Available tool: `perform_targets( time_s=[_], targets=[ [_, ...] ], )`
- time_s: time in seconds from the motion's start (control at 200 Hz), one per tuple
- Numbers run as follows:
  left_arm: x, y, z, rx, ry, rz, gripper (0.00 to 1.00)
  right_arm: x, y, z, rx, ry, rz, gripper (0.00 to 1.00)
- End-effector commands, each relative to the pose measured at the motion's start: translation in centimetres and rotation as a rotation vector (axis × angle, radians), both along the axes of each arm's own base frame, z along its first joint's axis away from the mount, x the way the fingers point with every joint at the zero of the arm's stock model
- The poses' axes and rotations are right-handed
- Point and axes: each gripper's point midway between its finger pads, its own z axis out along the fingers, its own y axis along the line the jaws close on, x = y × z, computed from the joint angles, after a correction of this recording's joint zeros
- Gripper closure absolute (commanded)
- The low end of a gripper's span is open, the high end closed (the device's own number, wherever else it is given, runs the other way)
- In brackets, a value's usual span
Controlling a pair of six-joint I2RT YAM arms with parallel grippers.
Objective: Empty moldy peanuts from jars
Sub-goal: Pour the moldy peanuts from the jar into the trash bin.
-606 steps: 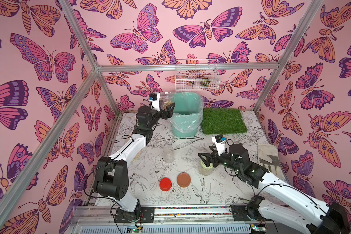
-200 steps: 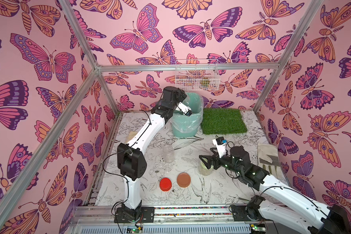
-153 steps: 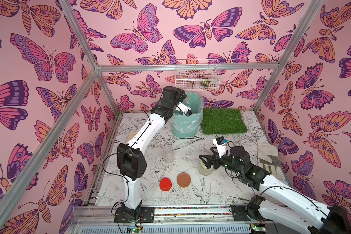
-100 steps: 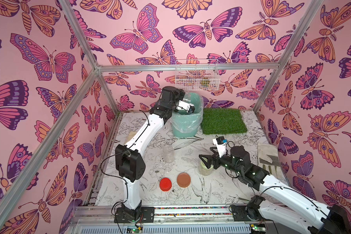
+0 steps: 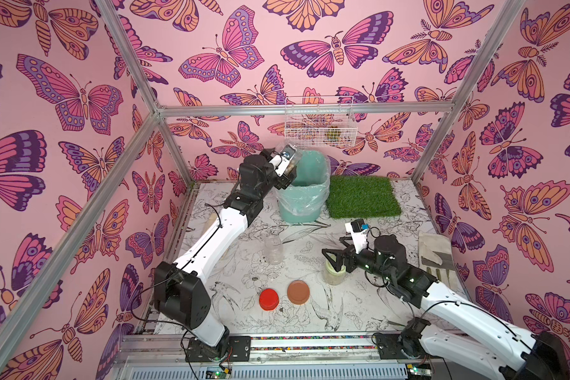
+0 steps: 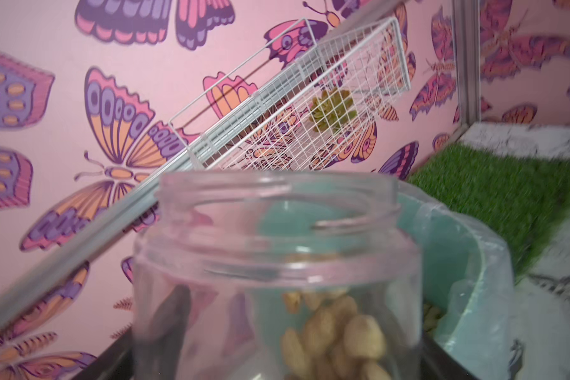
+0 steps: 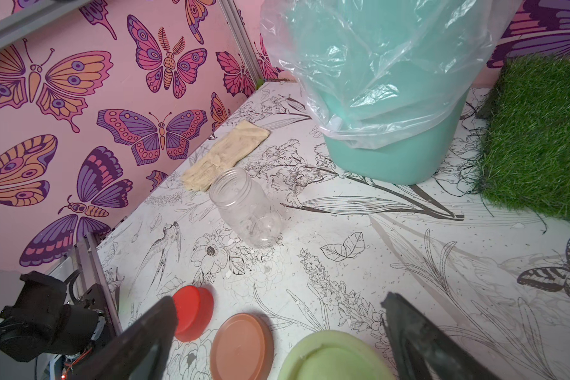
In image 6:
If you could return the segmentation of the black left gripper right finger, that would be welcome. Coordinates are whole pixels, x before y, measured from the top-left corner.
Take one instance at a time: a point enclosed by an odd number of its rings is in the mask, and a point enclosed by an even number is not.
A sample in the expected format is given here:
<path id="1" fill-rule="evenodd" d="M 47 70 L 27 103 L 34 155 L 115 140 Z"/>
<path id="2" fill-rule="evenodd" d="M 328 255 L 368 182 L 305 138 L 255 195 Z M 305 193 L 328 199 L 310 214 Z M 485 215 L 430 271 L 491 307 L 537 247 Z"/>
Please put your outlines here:
<path id="1" fill-rule="evenodd" d="M 422 335 L 422 380 L 478 380 L 444 351 L 428 334 Z"/>

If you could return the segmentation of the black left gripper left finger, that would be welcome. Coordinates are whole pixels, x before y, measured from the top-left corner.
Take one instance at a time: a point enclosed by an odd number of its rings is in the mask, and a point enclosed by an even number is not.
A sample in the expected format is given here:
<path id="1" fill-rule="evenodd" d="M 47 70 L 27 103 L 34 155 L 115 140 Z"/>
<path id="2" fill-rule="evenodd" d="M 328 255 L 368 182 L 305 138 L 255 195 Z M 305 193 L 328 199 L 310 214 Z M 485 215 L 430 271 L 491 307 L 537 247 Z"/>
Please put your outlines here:
<path id="1" fill-rule="evenodd" d="M 131 328 L 116 339 L 73 380 L 130 380 L 133 378 L 133 334 Z"/>

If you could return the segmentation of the brown lid peanut jar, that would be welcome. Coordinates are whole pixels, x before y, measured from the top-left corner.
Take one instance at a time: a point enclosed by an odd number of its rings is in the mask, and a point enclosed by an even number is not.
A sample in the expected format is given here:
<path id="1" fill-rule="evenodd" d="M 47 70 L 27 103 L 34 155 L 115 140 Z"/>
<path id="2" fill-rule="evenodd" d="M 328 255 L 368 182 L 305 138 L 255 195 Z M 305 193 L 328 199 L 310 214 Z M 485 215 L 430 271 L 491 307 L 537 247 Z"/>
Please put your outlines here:
<path id="1" fill-rule="evenodd" d="M 422 254 L 380 174 L 168 174 L 135 245 L 137 379 L 417 379 Z"/>

